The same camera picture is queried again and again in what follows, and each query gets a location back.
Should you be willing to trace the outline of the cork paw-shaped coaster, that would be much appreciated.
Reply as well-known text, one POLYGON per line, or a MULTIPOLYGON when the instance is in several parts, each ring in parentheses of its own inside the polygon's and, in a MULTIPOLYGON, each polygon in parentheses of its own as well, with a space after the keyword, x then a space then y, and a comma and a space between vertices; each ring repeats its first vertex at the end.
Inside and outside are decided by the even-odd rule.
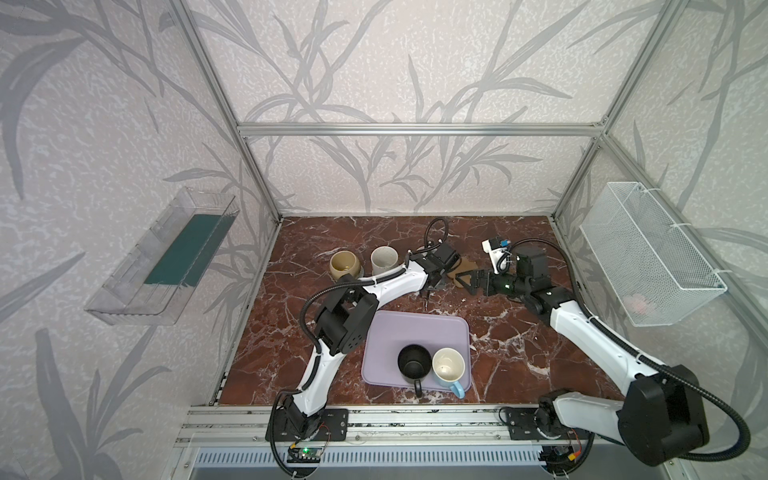
POLYGON ((471 290, 476 283, 477 271, 478 265, 474 261, 462 258, 449 273, 449 277, 453 280, 456 287, 471 290))

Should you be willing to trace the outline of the white speckled mug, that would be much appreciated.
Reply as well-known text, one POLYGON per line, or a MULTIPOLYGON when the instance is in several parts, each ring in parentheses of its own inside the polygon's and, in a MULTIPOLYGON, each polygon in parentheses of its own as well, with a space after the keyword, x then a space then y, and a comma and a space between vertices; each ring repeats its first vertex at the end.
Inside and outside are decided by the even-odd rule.
POLYGON ((372 251, 370 260, 372 275, 378 276, 399 265, 399 254, 397 250, 391 246, 379 246, 372 251))

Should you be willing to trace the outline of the white mug blue outside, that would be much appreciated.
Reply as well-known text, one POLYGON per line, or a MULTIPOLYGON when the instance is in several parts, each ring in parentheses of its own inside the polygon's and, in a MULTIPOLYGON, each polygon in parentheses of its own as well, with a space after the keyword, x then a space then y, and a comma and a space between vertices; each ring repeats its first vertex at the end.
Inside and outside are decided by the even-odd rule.
POLYGON ((441 348, 432 357, 432 372, 435 382, 450 390, 459 399, 464 399, 466 391, 461 379, 466 371, 466 363, 461 353, 452 348, 441 348))

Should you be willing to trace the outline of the beige ceramic mug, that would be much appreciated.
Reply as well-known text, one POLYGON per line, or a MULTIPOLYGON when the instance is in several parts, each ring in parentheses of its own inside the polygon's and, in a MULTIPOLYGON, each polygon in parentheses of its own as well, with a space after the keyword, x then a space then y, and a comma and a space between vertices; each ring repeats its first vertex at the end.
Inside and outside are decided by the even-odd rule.
POLYGON ((335 282, 345 275, 350 275, 357 279, 361 276, 362 264, 354 252, 348 250, 338 251, 329 261, 329 272, 335 282))

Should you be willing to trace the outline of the black mug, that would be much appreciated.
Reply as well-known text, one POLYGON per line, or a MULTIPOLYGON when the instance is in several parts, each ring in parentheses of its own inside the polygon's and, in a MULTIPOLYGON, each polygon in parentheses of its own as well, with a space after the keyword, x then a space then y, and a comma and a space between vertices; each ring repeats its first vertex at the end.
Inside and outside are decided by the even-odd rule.
POLYGON ((432 357, 429 351, 418 344, 407 345, 400 350, 397 365, 401 375, 413 385, 415 396, 421 399, 422 381, 431 372, 432 357))

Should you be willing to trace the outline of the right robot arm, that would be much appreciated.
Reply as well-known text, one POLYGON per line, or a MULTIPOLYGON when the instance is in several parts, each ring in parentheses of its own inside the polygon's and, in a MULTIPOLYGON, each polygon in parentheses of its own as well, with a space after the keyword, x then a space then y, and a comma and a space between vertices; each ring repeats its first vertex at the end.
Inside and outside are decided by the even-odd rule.
POLYGON ((619 442, 648 466, 674 458, 724 462, 749 449, 751 431, 733 407, 700 387, 691 370, 668 366, 619 336, 589 311, 579 293, 555 285, 548 257, 539 245, 537 239, 524 239, 489 249, 492 269, 461 272, 456 279, 471 294, 483 292, 520 301, 595 362, 624 397, 613 401, 578 392, 553 392, 544 399, 553 422, 619 442), (735 424, 738 437, 732 446, 702 452, 710 440, 705 402, 735 424))

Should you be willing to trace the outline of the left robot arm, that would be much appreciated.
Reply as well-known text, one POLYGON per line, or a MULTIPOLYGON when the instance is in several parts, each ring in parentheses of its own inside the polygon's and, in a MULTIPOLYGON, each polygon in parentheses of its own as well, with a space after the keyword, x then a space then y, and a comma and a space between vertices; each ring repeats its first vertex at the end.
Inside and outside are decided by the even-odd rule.
POLYGON ((380 275, 345 275, 310 296, 300 310, 299 326, 312 344, 312 355, 299 385, 277 394, 275 410, 297 429, 319 419, 342 362, 365 340, 376 312, 400 297, 436 286, 459 260, 453 247, 438 243, 409 252, 402 264, 380 275))

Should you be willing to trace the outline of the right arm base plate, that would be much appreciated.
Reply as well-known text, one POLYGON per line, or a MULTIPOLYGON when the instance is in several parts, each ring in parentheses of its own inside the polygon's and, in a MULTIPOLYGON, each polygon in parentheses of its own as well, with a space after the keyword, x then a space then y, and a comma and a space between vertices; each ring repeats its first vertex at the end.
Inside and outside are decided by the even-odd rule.
POLYGON ((511 440, 529 440, 545 444, 586 442, 590 433, 583 429, 546 427, 541 430, 536 406, 501 406, 496 411, 499 422, 507 429, 511 440))

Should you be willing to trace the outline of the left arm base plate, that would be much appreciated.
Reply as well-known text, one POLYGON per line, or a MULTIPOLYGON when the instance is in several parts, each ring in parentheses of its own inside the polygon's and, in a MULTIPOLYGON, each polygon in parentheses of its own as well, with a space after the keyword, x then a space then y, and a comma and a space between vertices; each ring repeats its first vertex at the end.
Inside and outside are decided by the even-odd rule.
POLYGON ((348 409, 324 408, 307 416, 295 405, 279 406, 270 415, 265 438, 275 442, 345 441, 348 424, 348 409))

